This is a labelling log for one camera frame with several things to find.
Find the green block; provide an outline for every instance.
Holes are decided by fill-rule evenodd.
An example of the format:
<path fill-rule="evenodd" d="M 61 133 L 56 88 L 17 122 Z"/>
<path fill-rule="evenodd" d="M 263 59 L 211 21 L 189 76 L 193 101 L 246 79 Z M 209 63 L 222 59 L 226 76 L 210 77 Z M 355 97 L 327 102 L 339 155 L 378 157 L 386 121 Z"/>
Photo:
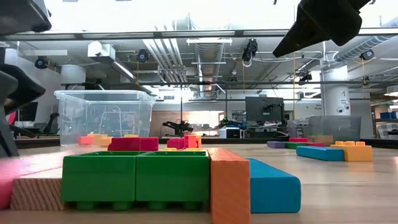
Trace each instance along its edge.
<path fill-rule="evenodd" d="M 285 142 L 285 147 L 287 149 L 296 149 L 297 146 L 306 146 L 307 143 L 305 142 Z"/>
<path fill-rule="evenodd" d="M 164 202 L 184 202 L 193 210 L 196 202 L 210 197 L 210 160 L 207 152 L 158 151 L 136 157 L 136 200 L 163 209 Z"/>
<path fill-rule="evenodd" d="M 78 209 L 113 202 L 115 210 L 135 201 L 136 155 L 145 152 L 91 152 L 63 159 L 61 198 L 78 202 Z"/>

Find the purple block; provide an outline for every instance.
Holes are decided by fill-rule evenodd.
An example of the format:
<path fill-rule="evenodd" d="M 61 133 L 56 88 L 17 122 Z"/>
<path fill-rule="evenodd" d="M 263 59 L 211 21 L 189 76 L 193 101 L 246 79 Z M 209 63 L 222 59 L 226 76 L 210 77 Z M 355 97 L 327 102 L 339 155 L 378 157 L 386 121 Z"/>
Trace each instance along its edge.
<path fill-rule="evenodd" d="M 277 141 L 267 141 L 267 146 L 273 149 L 284 149 L 285 143 Z"/>

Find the computer monitor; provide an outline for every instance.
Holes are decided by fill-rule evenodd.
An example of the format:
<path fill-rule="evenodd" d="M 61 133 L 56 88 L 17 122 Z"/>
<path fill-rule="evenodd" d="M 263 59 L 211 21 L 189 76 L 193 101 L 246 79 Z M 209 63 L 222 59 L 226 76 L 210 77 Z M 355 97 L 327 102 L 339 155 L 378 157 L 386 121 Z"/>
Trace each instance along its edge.
<path fill-rule="evenodd" d="M 28 103 L 17 111 L 16 121 L 35 121 L 38 102 Z"/>
<path fill-rule="evenodd" d="M 284 99 L 271 97 L 246 97 L 246 121 L 265 123 L 284 121 Z"/>

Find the white pillar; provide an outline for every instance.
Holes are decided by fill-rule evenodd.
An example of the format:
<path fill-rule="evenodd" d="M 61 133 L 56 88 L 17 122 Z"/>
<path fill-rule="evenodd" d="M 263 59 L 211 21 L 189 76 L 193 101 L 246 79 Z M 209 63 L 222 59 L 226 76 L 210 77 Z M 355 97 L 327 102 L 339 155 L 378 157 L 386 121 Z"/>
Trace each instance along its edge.
<path fill-rule="evenodd" d="M 330 70 L 323 71 L 323 80 L 347 81 L 347 65 L 344 65 L 340 68 L 332 68 Z M 322 90 L 325 90 L 325 94 L 322 94 L 322 100 L 324 101 L 324 110 L 326 115 L 351 115 L 349 90 L 347 84 L 324 85 Z"/>
<path fill-rule="evenodd" d="M 61 84 L 83 83 L 86 81 L 86 69 L 78 65 L 62 65 Z M 76 86 L 74 90 L 84 90 L 84 86 Z"/>

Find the wooden table surface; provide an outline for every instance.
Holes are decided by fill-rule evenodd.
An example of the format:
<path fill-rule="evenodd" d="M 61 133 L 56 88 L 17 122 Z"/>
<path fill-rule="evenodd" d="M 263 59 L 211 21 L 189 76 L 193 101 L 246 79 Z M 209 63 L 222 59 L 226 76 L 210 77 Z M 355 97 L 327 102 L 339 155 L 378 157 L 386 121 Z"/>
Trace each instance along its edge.
<path fill-rule="evenodd" d="M 205 145 L 222 147 L 259 159 L 296 175 L 302 183 L 302 209 L 295 214 L 252 215 L 252 223 L 398 223 L 398 150 L 373 150 L 374 162 L 325 162 L 297 157 L 291 149 L 259 144 Z M 20 150 L 22 155 L 60 151 L 90 152 L 93 147 L 48 147 Z M 59 176 L 61 169 L 48 172 Z M 198 212 L 17 212 L 0 211 L 2 224 L 196 224 L 211 223 L 209 213 Z"/>

